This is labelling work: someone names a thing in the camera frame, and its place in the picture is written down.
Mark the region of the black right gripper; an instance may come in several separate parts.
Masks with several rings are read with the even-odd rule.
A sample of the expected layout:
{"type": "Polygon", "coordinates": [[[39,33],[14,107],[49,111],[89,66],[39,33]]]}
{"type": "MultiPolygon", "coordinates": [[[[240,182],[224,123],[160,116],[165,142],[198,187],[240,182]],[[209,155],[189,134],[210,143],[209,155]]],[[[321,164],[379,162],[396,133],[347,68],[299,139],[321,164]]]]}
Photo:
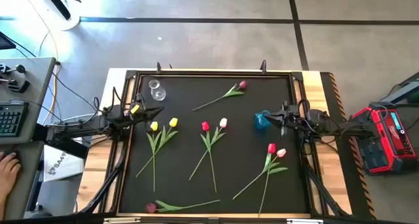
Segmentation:
{"type": "Polygon", "coordinates": [[[288,128],[295,128],[300,111],[298,105],[290,104],[288,101],[282,103],[281,110],[283,116],[280,111],[274,113],[263,111],[263,117],[274,126],[281,126],[281,137],[284,137],[288,128]]]}

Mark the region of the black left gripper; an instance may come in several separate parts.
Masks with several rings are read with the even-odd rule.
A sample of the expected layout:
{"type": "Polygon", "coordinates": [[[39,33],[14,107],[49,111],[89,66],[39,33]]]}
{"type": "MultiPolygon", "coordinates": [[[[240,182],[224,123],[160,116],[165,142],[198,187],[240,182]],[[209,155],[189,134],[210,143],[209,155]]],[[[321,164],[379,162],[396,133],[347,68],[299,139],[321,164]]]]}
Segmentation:
{"type": "MultiPolygon", "coordinates": [[[[138,121],[143,120],[146,111],[146,103],[143,95],[141,93],[137,93],[134,96],[134,99],[126,104],[128,106],[127,109],[124,110],[124,118],[128,119],[129,121],[138,121]]],[[[164,107],[153,107],[147,108],[146,116],[147,120],[153,120],[159,113],[164,110],[164,107]]]]}

